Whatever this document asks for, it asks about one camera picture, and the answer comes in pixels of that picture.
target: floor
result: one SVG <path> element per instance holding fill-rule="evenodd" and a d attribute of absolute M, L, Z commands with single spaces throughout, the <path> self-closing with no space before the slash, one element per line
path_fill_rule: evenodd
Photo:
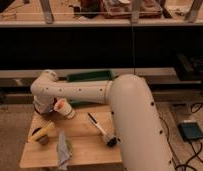
<path fill-rule="evenodd" d="M 188 143 L 184 143 L 176 127 L 169 103 L 158 103 L 160 116 L 170 127 L 170 142 L 181 163 L 184 163 L 193 152 Z M 43 169 L 20 169 L 19 161 L 27 139 L 33 115 L 32 105 L 0 105 L 0 171 L 42 171 Z M 203 131 L 203 111 L 192 114 Z M 203 171 L 203 165 L 196 159 L 192 166 Z M 69 171 L 122 171 L 121 165 L 70 167 Z"/>

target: box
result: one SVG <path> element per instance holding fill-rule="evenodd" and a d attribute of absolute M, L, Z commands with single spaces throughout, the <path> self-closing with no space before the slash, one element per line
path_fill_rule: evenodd
<path fill-rule="evenodd" d="M 101 11 L 106 18 L 130 18 L 132 12 L 132 0 L 129 4 L 113 3 L 113 0 L 101 0 Z M 155 0 L 142 0 L 140 18 L 160 18 L 162 7 Z"/>

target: wooden table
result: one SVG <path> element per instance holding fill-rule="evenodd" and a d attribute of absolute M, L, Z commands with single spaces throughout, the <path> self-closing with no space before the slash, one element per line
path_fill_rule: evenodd
<path fill-rule="evenodd" d="M 73 13 L 73 8 L 69 6 L 80 6 L 79 0 L 49 1 L 55 21 L 105 20 L 104 16 L 102 15 L 98 15 L 93 19 L 75 16 Z M 193 0 L 167 0 L 166 9 L 171 13 L 174 19 L 184 19 L 183 16 L 177 15 L 175 10 L 171 9 L 172 7 L 179 8 L 181 6 L 190 7 L 192 2 Z M 198 18 L 203 19 L 203 4 L 199 11 Z M 15 0 L 2 14 L 0 14 L 0 21 L 44 21 L 43 11 L 41 9 L 39 0 L 31 0 L 30 4 L 24 4 L 23 0 Z"/>
<path fill-rule="evenodd" d="M 176 14 L 176 9 L 187 8 L 189 9 L 192 5 L 193 0 L 167 0 L 166 9 L 170 12 L 174 19 L 184 19 L 185 16 Z M 203 4 L 198 13 L 198 19 L 203 19 Z"/>
<path fill-rule="evenodd" d="M 58 114 L 53 115 L 50 119 L 55 122 L 56 128 L 48 134 L 50 142 L 45 146 L 41 146 L 37 142 L 26 143 L 20 167 L 57 167 L 56 148 L 60 129 L 65 130 L 66 137 L 72 142 L 72 158 L 69 160 L 69 166 L 121 163 L 119 147 L 107 147 L 102 141 L 100 132 L 92 125 L 87 116 L 87 112 L 90 112 L 108 133 L 113 133 L 109 111 L 108 106 L 91 106 L 76 109 L 76 116 L 71 120 L 62 119 Z M 34 129 L 42 127 L 46 122 L 35 113 L 28 136 Z"/>

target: paper cup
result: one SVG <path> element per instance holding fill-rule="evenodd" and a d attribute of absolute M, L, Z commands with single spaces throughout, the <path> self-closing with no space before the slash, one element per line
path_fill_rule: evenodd
<path fill-rule="evenodd" d="M 59 112 L 62 116 L 71 119 L 75 116 L 75 111 L 66 99 L 59 99 L 54 105 L 54 110 Z"/>

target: green pad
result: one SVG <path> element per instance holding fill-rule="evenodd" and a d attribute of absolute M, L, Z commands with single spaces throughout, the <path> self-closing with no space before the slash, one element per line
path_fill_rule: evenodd
<path fill-rule="evenodd" d="M 67 76 L 68 82 L 102 81 L 102 80 L 113 80 L 112 72 L 109 70 L 104 70 L 104 71 L 69 74 Z"/>
<path fill-rule="evenodd" d="M 105 80 L 113 80 L 113 74 L 110 70 L 92 71 L 67 75 L 67 82 L 86 82 L 86 81 L 105 81 Z M 82 102 L 76 100 L 69 100 L 69 103 L 73 107 L 90 104 L 90 102 Z"/>

